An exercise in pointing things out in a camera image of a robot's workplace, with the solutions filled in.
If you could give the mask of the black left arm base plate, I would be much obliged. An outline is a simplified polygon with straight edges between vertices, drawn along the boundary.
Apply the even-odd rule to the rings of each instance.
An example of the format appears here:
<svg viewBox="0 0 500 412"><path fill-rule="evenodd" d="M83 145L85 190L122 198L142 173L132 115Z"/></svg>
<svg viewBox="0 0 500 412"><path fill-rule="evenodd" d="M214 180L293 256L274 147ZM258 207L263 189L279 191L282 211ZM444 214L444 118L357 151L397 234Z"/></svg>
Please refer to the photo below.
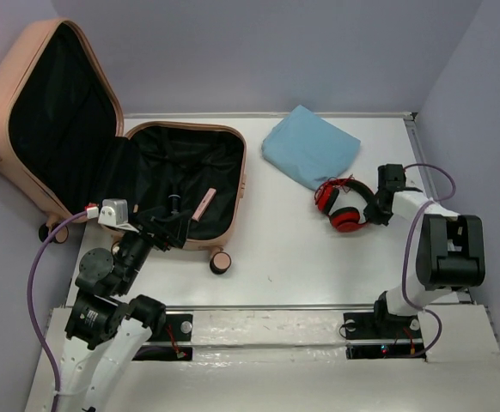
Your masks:
<svg viewBox="0 0 500 412"><path fill-rule="evenodd" d="M174 313L166 316L166 323L159 332L137 351L134 361L191 361L193 315Z"/></svg>

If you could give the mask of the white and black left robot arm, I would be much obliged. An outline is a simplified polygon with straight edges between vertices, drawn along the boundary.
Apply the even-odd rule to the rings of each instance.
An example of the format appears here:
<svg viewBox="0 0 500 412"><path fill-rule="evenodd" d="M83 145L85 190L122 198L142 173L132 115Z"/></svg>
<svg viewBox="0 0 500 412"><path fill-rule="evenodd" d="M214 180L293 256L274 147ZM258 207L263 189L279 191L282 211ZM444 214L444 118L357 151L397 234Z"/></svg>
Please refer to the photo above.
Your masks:
<svg viewBox="0 0 500 412"><path fill-rule="evenodd" d="M120 297L129 292L152 249L184 246L192 212L157 207L129 214L126 200L106 199L87 206L81 216L123 235L116 252L94 248L79 263L53 411L104 410L137 351L163 333L163 303L142 294L129 302Z"/></svg>

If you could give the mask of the light blue cloth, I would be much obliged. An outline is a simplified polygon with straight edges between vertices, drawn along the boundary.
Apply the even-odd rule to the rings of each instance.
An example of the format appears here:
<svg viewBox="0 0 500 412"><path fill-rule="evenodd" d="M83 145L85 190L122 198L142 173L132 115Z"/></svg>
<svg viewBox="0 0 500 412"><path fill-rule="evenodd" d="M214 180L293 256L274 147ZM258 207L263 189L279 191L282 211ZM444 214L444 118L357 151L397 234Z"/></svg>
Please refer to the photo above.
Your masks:
<svg viewBox="0 0 500 412"><path fill-rule="evenodd" d="M262 157L310 190L344 173L356 159L361 141L297 106L264 139Z"/></svg>

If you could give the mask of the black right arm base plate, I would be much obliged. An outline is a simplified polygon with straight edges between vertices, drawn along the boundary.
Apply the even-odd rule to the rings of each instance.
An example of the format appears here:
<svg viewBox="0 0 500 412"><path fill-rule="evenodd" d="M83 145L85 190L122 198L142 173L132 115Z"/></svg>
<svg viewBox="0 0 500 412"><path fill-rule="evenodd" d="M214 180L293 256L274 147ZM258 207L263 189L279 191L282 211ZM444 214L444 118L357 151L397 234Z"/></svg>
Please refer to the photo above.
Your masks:
<svg viewBox="0 0 500 412"><path fill-rule="evenodd" d="M416 316L378 320L372 312L346 312L338 328L350 361L424 358L424 340Z"/></svg>

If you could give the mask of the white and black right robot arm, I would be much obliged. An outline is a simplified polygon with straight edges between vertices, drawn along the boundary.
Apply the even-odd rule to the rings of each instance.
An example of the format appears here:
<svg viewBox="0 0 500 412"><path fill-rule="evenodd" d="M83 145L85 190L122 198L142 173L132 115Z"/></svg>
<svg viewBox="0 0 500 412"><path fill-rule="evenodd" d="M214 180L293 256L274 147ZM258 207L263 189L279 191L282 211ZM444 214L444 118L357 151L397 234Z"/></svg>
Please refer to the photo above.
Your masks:
<svg viewBox="0 0 500 412"><path fill-rule="evenodd" d="M372 330L391 336L435 300L485 279L483 223L476 215L444 208L406 183L406 167L378 167L377 192L366 206L369 222L386 226L395 215L408 220L399 286L383 292L370 316Z"/></svg>

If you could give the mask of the pink hard-shell suitcase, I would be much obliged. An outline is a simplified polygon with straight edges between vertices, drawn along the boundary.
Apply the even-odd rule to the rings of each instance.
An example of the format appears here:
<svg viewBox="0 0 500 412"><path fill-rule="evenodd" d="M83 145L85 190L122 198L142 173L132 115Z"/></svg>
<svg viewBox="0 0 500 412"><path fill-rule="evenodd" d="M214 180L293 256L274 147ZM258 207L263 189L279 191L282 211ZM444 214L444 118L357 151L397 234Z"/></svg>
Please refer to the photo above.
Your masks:
<svg viewBox="0 0 500 412"><path fill-rule="evenodd" d="M0 63L0 173L44 214L39 237L68 239L61 221L91 203L125 199L130 214L197 208L185 248L232 264L224 247L245 185L243 135L222 124L151 121L129 130L82 29L56 18L29 24Z"/></svg>

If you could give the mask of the red and black headphones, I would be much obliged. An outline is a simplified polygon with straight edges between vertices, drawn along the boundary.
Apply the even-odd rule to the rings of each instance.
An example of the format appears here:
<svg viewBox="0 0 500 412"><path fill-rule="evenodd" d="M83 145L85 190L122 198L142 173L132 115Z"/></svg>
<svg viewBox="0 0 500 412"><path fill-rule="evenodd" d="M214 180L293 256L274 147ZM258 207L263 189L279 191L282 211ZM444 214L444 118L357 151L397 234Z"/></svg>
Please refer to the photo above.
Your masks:
<svg viewBox="0 0 500 412"><path fill-rule="evenodd" d="M363 182L351 175L348 178L330 178L314 192L314 204L323 215L327 215L331 226L340 233L354 233L368 224L368 219L361 221L359 209L348 206L333 210L341 192L356 192L366 204L374 200L373 191Z"/></svg>

